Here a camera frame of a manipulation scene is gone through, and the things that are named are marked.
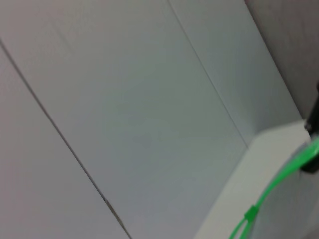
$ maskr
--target green zip tie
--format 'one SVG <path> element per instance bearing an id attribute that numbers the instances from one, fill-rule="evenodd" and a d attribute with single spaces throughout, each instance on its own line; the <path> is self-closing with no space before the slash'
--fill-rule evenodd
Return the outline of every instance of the green zip tie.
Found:
<path id="1" fill-rule="evenodd" d="M 316 139 L 300 153 L 298 153 L 292 160 L 289 162 L 283 170 L 277 175 L 277 177 L 272 181 L 272 183 L 267 187 L 264 193 L 261 195 L 259 200 L 257 201 L 255 206 L 251 206 L 251 208 L 245 213 L 244 219 L 240 221 L 237 227 L 234 229 L 229 239 L 234 239 L 237 235 L 238 231 L 241 229 L 243 224 L 247 221 L 247 224 L 242 232 L 240 239 L 247 239 L 249 232 L 253 226 L 254 220 L 258 214 L 258 211 L 262 204 L 264 203 L 267 196 L 272 192 L 272 190 L 280 184 L 284 179 L 298 171 L 302 166 L 311 161 L 315 156 L 319 153 L 319 139 Z"/>

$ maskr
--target gray wall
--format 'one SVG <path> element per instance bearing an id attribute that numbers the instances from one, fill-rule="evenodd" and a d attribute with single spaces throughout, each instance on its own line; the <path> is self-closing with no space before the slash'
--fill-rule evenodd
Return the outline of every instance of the gray wall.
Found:
<path id="1" fill-rule="evenodd" d="M 303 117 L 317 97 L 319 1 L 246 0 Z"/>
<path id="2" fill-rule="evenodd" d="M 191 239 L 261 130 L 299 120 L 243 1 L 4 0 L 0 36 L 135 239 Z"/>

